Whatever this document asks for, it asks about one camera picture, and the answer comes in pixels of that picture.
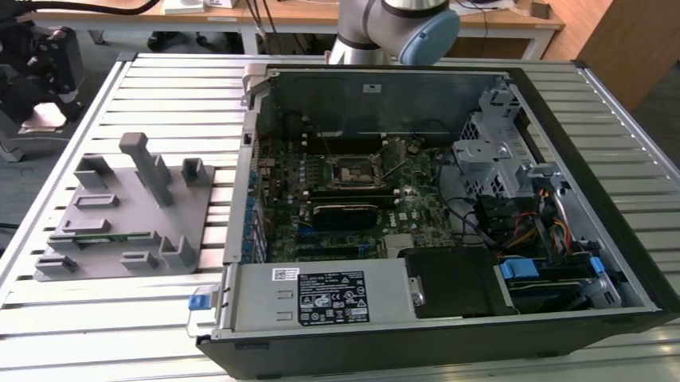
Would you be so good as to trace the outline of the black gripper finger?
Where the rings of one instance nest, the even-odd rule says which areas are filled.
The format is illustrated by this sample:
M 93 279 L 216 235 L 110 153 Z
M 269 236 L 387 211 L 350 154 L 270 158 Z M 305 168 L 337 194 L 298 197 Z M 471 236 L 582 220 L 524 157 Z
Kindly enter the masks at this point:
M 78 116 L 82 105 L 77 97 L 85 79 L 85 66 L 75 30 L 69 27 L 35 26 L 35 65 L 46 91 L 65 116 Z
M 42 87 L 37 77 L 2 74 L 2 112 L 16 123 L 34 115 Z

